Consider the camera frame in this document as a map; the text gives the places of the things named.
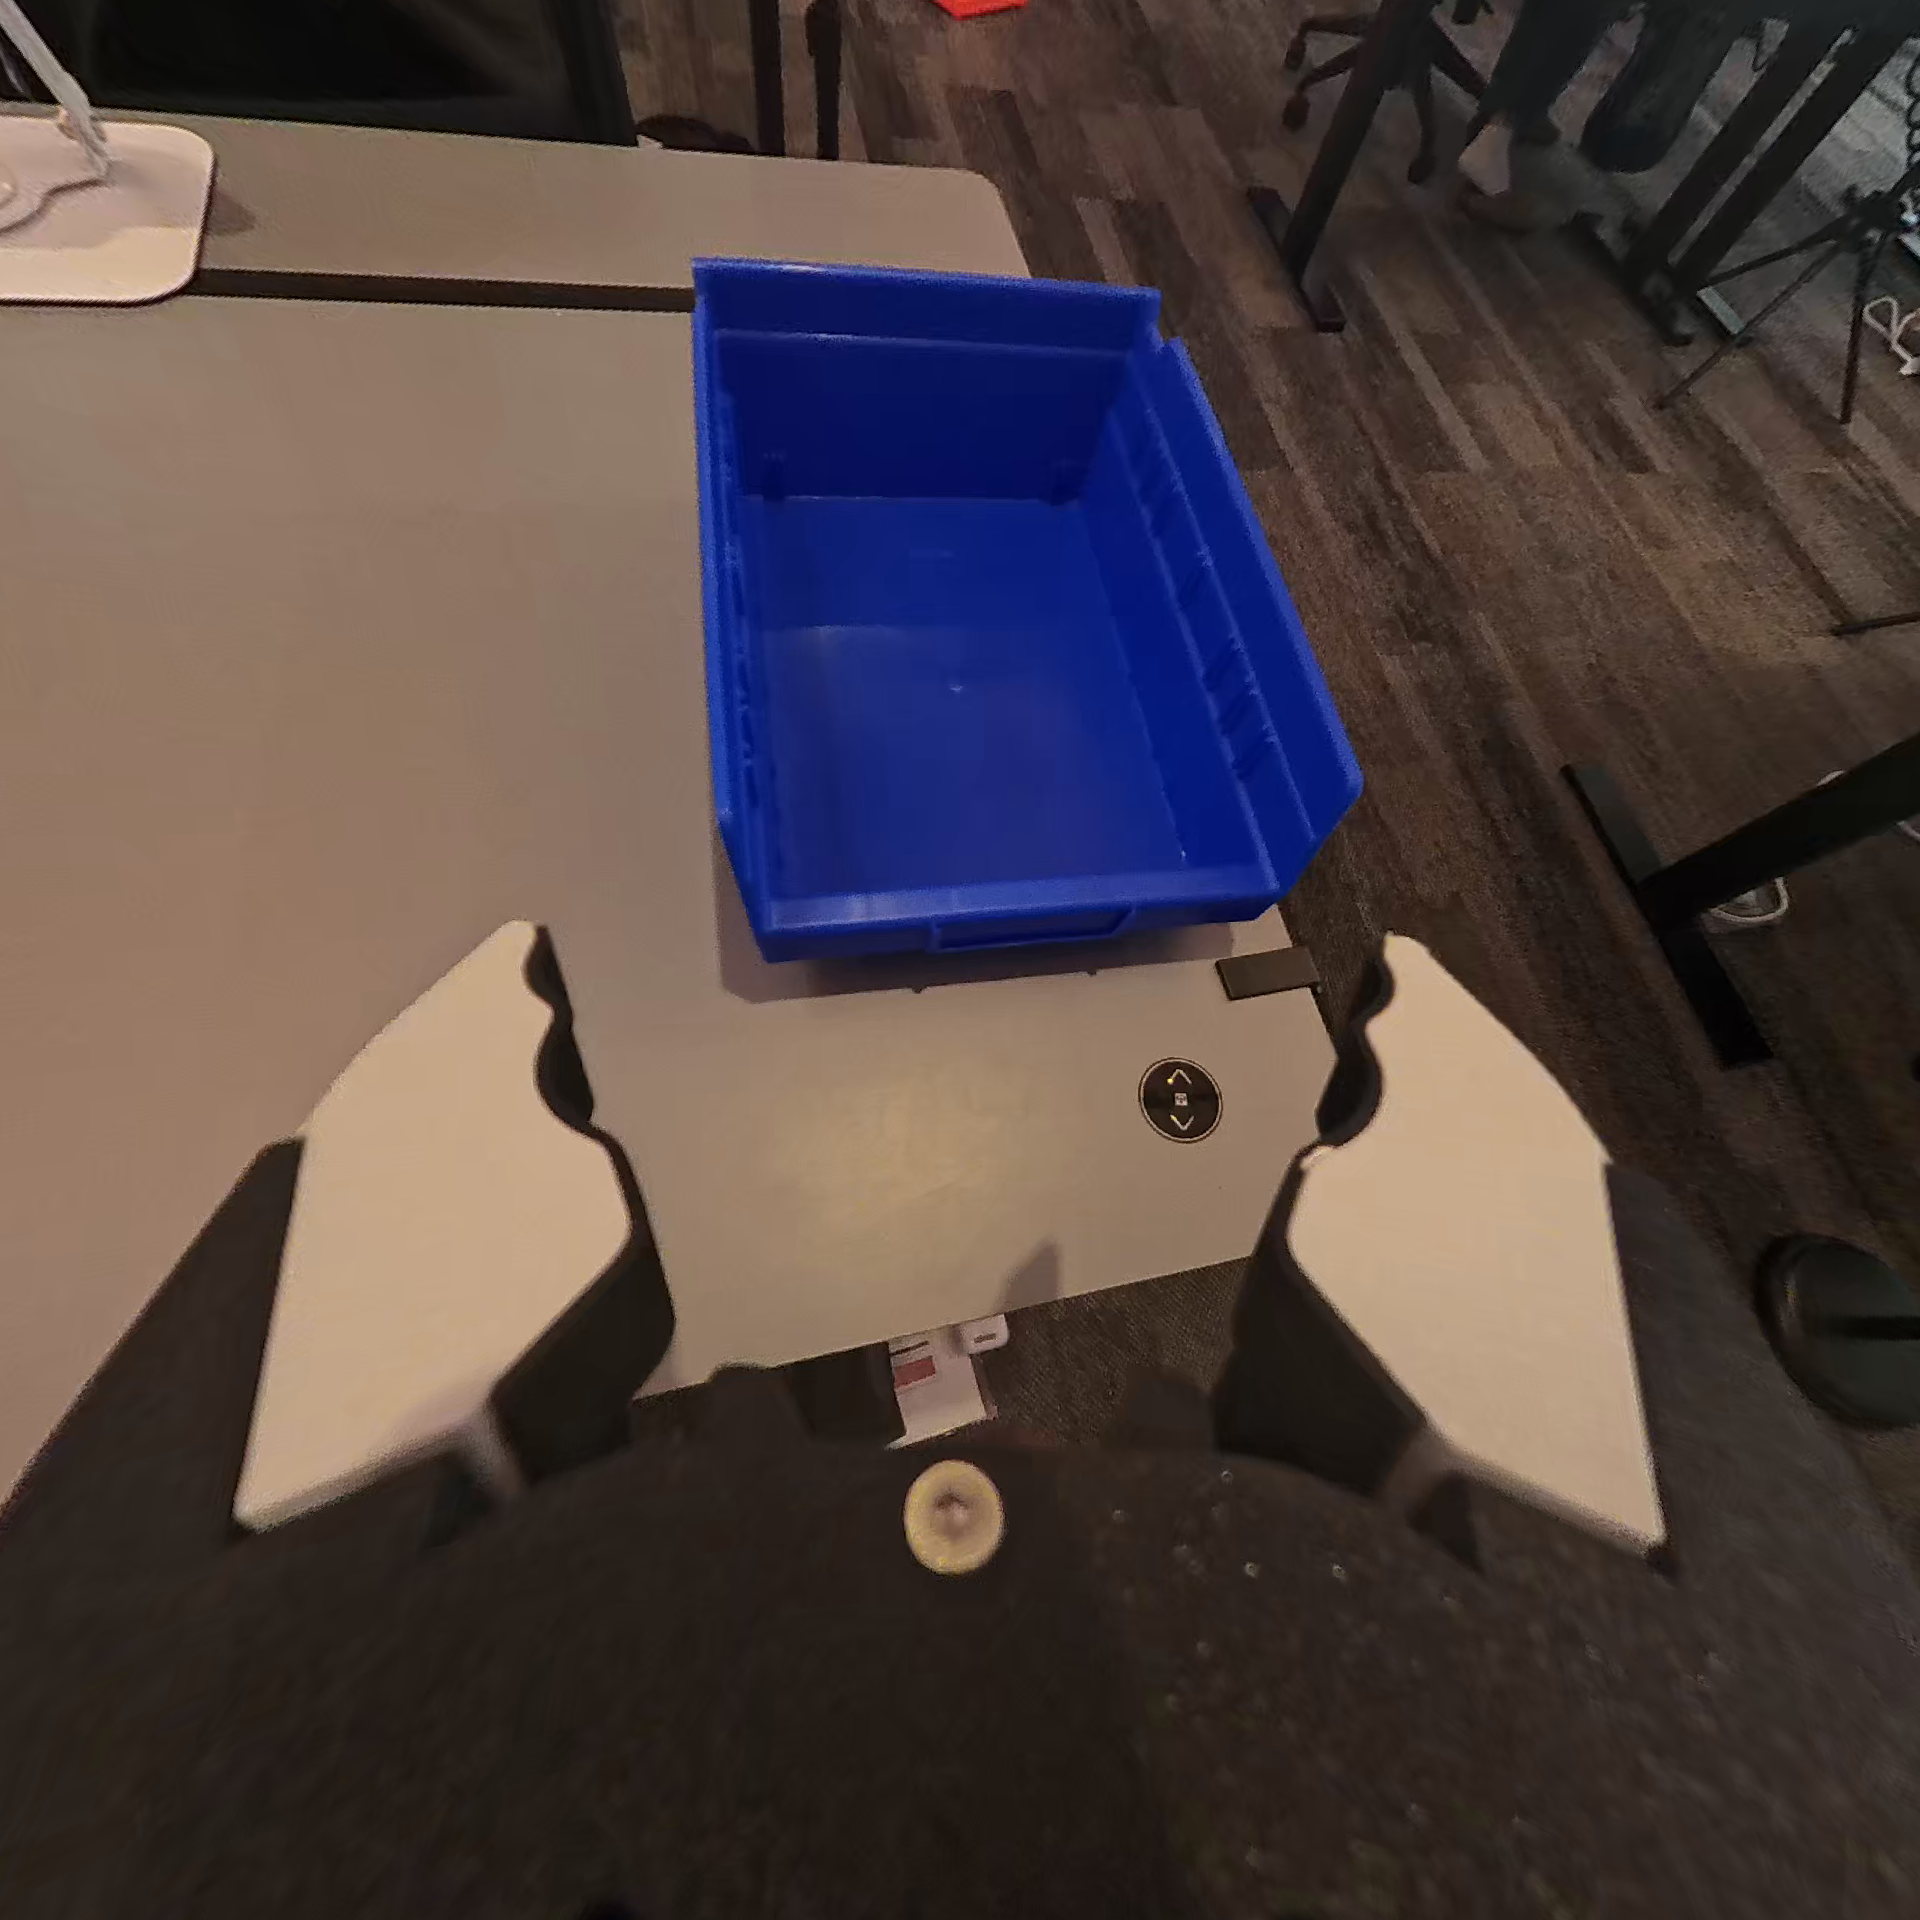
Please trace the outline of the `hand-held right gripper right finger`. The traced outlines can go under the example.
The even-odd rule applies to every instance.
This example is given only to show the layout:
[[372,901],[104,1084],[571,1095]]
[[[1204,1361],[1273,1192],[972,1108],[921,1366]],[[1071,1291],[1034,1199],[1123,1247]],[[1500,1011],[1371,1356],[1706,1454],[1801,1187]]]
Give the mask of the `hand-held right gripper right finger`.
[[1572,1096],[1392,932],[1314,1126],[1242,1280],[1211,1391],[1224,1454],[1448,1551],[1476,1551],[1476,1493],[1664,1551],[1615,1160]]

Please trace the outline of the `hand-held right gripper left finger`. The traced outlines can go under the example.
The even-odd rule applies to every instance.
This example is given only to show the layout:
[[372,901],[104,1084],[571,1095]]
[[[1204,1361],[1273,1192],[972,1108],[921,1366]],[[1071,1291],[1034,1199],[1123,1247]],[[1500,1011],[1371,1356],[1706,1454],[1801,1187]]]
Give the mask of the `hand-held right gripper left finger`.
[[514,1497],[624,1439],[672,1336],[559,949],[511,921],[304,1121],[234,1516],[271,1528],[426,1457]]

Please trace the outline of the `blue plastic bin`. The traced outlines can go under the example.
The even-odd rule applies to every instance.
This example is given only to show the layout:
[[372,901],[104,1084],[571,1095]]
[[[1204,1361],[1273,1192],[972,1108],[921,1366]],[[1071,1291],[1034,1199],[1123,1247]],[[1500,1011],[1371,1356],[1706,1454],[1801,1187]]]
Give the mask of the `blue plastic bin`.
[[760,956],[1283,903],[1363,772],[1162,295],[691,271],[712,801]]

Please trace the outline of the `black stanchion with round base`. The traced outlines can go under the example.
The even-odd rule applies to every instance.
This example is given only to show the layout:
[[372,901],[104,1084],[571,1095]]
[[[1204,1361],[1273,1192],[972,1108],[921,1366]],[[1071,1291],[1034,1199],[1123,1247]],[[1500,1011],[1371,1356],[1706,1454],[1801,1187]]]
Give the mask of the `black stanchion with round base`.
[[1792,1235],[1760,1257],[1756,1308],[1801,1395],[1865,1431],[1918,1427],[1918,1295],[1846,1239]]

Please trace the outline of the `white labels under table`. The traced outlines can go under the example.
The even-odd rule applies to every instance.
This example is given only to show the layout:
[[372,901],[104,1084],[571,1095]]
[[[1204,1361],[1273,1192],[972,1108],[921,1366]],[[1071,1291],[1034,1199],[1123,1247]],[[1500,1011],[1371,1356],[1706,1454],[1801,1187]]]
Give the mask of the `white labels under table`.
[[899,1436],[889,1448],[906,1448],[996,1420],[983,1360],[1007,1348],[1011,1316],[999,1312],[947,1328],[897,1334],[888,1341]]

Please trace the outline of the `black tripod stand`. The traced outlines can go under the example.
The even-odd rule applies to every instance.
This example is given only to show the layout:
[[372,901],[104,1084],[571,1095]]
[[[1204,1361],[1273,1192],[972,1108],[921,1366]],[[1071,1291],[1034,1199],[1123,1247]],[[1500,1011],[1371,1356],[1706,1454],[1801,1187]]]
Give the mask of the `black tripod stand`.
[[1690,293],[1691,304],[1699,308],[1708,308],[1708,295],[1714,295],[1724,284],[1751,278],[1754,275],[1768,277],[1774,269],[1783,269],[1785,264],[1796,268],[1792,278],[1783,278],[1772,288],[1768,301],[1762,301],[1751,313],[1736,316],[1736,321],[1719,332],[1719,342],[1690,372],[1680,375],[1667,390],[1657,396],[1657,399],[1652,403],[1656,412],[1673,407],[1680,397],[1690,396],[1711,372],[1714,372],[1734,351],[1754,344],[1768,320],[1772,320],[1783,305],[1787,305],[1790,299],[1796,299],[1801,293],[1806,293],[1814,285],[1814,280],[1819,278],[1834,262],[1850,259],[1850,327],[1846,337],[1836,419],[1842,428],[1852,424],[1857,415],[1857,397],[1864,371],[1865,305],[1874,289],[1874,277],[1880,275],[1889,252],[1892,252],[1897,241],[1916,233],[1916,187],[1918,161],[1910,160],[1903,173],[1889,185],[1874,187],[1870,191],[1850,187],[1842,196],[1840,212],[1823,227],[1814,228],[1800,241],[1750,256],[1736,262],[1734,268],[1708,277],[1699,288],[1694,288]]

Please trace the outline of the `white device stand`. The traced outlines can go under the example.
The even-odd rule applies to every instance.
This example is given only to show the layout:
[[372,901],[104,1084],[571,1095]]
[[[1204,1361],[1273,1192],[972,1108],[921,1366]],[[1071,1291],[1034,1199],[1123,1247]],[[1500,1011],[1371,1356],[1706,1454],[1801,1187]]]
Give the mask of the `white device stand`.
[[55,115],[8,121],[2,133],[2,233],[35,221],[51,198],[106,185],[113,153],[84,86],[18,1],[2,1],[6,43],[48,91]]

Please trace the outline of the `black desk leg frame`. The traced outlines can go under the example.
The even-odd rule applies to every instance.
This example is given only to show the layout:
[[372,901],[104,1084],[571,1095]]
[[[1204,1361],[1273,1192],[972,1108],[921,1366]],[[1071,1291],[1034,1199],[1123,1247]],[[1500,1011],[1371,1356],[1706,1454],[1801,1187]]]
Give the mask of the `black desk leg frame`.
[[1620,783],[1604,768],[1569,763],[1561,776],[1659,947],[1719,1067],[1743,1069],[1768,1065],[1772,1046],[1706,934],[1708,915],[1768,880],[1785,880],[1913,817],[1918,736],[1889,745],[1679,859],[1657,856]]
[[1283,275],[1319,333],[1339,333],[1346,313],[1334,285],[1318,275],[1314,253],[1353,176],[1356,161],[1375,133],[1385,94],[1407,83],[1433,27],[1436,1],[1380,1],[1369,15],[1318,15],[1298,24],[1284,51],[1284,69],[1298,78],[1283,121],[1300,127],[1307,119],[1305,47],[1311,37],[1345,37],[1350,45],[1319,69],[1323,80],[1346,80],[1305,181],[1294,201],[1268,185],[1247,190],[1249,208],[1281,261]]

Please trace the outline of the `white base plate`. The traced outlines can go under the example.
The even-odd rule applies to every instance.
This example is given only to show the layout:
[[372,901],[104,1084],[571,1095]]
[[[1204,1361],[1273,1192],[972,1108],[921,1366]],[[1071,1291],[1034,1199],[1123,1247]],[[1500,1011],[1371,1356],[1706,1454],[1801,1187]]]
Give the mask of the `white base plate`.
[[106,167],[47,115],[2,119],[2,304],[137,305],[201,264],[216,150],[158,123],[106,123]]

